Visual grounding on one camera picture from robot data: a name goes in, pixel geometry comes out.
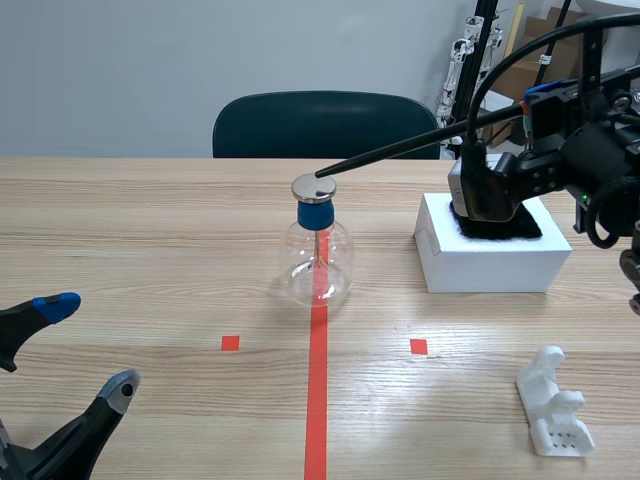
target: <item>blue gripper tip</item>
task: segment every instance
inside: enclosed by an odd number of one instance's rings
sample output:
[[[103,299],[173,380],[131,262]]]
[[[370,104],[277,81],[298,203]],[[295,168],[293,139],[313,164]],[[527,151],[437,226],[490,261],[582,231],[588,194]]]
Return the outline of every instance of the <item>blue gripper tip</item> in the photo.
[[[33,299],[33,308],[50,323],[58,323],[73,315],[80,308],[80,295],[73,292]]]

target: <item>metal lid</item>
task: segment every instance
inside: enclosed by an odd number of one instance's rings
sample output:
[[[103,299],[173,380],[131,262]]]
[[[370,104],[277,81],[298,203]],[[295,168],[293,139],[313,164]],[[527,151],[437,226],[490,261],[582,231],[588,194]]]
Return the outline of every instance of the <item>metal lid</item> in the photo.
[[[317,178],[313,173],[302,175],[291,184],[293,196],[302,203],[328,202],[336,194],[336,188],[333,178]]]

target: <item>white box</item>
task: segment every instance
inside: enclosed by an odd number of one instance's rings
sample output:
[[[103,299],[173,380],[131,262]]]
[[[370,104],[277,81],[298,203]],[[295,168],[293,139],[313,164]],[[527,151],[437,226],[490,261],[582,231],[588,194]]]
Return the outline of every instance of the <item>white box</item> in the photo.
[[[462,235],[448,193],[425,193],[415,238],[430,293],[546,292],[571,253],[539,198],[523,203],[542,231],[534,240]]]

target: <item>black foam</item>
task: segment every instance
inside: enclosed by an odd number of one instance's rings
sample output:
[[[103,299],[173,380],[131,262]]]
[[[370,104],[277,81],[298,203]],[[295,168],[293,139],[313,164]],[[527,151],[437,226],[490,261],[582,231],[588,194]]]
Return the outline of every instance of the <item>black foam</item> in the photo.
[[[460,232],[467,238],[482,240],[513,240],[515,238],[535,239],[542,237],[542,231],[524,205],[520,205],[511,220],[499,222],[476,222],[461,217],[449,204],[451,213],[460,227]]]

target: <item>red tape line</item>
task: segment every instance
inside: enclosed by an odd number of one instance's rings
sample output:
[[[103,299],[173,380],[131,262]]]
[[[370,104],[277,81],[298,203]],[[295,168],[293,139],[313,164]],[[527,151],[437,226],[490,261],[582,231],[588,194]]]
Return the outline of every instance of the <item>red tape line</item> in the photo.
[[[327,364],[329,309],[329,236],[318,232],[319,258],[313,266],[313,300],[309,333],[309,384],[304,480],[327,479]]]

